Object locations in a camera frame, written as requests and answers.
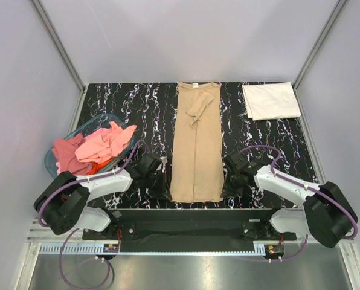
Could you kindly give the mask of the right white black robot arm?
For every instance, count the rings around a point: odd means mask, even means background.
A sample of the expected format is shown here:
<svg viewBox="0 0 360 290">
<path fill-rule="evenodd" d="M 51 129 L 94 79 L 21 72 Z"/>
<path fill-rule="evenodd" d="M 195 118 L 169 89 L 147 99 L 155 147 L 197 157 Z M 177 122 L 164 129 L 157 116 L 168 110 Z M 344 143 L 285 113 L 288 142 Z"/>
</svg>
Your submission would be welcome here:
<svg viewBox="0 0 360 290">
<path fill-rule="evenodd" d="M 227 176 L 224 199 L 243 196 L 256 187 L 273 193 L 296 205 L 296 208 L 273 210 L 250 229 L 251 237 L 275 239 L 285 233 L 312 236 L 321 245 L 333 248 L 340 240 L 353 239 L 358 232 L 358 217 L 340 188 L 332 183 L 317 184 L 294 178 L 257 158 L 249 161 L 241 152 L 224 158 Z"/>
</svg>

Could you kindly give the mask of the tan t shirt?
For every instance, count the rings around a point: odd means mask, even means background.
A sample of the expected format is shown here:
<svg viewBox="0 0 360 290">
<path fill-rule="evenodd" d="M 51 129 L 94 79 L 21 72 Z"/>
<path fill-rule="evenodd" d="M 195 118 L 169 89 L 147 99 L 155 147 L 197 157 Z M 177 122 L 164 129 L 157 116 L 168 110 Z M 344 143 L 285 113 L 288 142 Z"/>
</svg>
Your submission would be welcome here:
<svg viewBox="0 0 360 290">
<path fill-rule="evenodd" d="M 218 83 L 179 83 L 170 194 L 175 202 L 220 202 L 224 182 Z"/>
</svg>

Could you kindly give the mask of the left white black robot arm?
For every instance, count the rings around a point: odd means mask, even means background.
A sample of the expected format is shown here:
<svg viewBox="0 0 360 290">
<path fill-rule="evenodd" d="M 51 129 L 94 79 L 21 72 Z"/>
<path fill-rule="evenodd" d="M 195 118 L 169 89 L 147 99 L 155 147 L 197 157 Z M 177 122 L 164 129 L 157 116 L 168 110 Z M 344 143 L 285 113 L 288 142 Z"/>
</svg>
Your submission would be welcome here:
<svg viewBox="0 0 360 290">
<path fill-rule="evenodd" d="M 171 200 L 166 184 L 165 157 L 147 153 L 125 167 L 90 176 L 61 173 L 34 202 L 34 209 L 55 235 L 83 229 L 95 239 L 114 239 L 121 233 L 119 215 L 88 203 L 111 193 L 149 190 Z"/>
</svg>

